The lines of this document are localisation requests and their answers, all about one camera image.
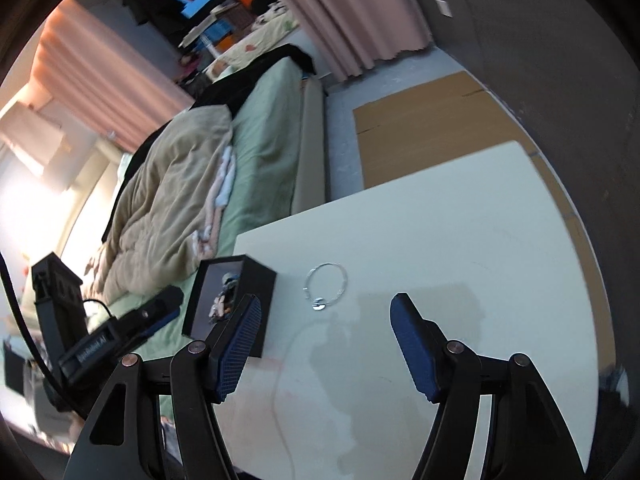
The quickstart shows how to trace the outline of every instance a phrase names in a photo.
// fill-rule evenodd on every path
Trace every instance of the silver bracelet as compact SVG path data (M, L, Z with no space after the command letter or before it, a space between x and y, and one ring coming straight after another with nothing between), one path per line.
M315 299L313 299L311 297L311 293L309 293L309 282L311 281L311 277L314 275L316 270L320 269L321 267L325 267L325 266L338 267L338 269L340 269L340 272L342 273L342 286L340 287L340 290L335 295L335 297L331 298L329 301L325 300L324 298L315 298ZM345 268L343 266L341 266L341 264L333 264L331 262L327 262L325 264L320 264L317 267L314 267L313 269L311 269L309 271L309 273L306 275L305 286L303 287L302 290L305 291L305 297L309 301L311 301L313 303L313 309L314 310L322 310L322 309L324 309L324 307L330 306L330 305L334 304L336 301L338 301L340 299L340 297L344 294L344 290L346 288L347 288L347 271L345 270Z

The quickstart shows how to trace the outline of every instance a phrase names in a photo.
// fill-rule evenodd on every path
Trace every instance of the blue gripper pad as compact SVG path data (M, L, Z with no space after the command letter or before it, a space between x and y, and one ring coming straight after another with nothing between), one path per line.
M216 387L216 393L220 398L220 402L224 401L228 394L236 390L242 369L254 345L255 335L258 333L261 320L262 309L260 307L260 301L257 298L253 298L244 316L242 316L242 319L238 323L236 332L231 337L229 344L220 357L218 386Z
M391 300L390 317L415 387L431 402L438 402L440 389L436 383L436 361L432 351L437 342L429 341L427 322L404 293L396 294Z

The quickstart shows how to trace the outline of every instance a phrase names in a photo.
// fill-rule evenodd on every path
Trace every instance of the pink curtain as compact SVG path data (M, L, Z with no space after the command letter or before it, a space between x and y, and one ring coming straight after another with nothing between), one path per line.
M377 59L420 50L431 35L415 0L283 0L326 57L338 80Z
M193 99L74 0L47 18L31 76L96 132L135 151Z

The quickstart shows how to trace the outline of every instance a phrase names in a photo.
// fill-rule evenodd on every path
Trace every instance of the tabletop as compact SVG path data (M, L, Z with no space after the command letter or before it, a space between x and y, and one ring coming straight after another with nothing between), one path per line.
M391 329L398 292L477 354L528 354L586 467L598 396L590 301L560 213L516 142L247 232L235 253L278 273L263 357L216 407L240 468L263 480L412 477L437 406L415 389ZM323 262L343 265L348 286L315 311L303 286ZM312 286L327 298L341 277L321 270ZM468 479L480 476L490 404L482 398Z

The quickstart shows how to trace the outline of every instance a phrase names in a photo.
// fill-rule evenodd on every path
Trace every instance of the black cable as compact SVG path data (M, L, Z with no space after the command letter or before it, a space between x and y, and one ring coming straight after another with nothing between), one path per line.
M82 300L83 303L89 303L90 301L93 301L94 303L101 304L103 309L107 311L107 314L109 314L109 317L113 317L113 314L111 313L111 310L109 310L109 307L103 301L92 300L91 298L87 298L86 300Z
M11 313L14 315L15 322L18 325L18 330L20 330L20 335L24 339L24 342L27 344L31 355L33 355L33 359L36 361L46 380L49 381L50 386L56 391L60 398L63 399L69 405L69 407L74 410L80 417L82 417L82 419L86 420L87 414L78 404L76 404L76 402L71 397L69 397L66 391L63 390L58 380L53 376L51 370L49 370L49 367L47 367L47 364L44 362L44 359L42 358L42 355L40 354L40 351L38 350L33 337L31 337L31 333L29 332L27 324L24 322L22 312L20 311L18 299L15 297L14 284L11 282L9 269L6 266L4 256L2 256L1 252L0 278L2 279L2 286L4 286L4 293L6 294L7 301L9 302Z

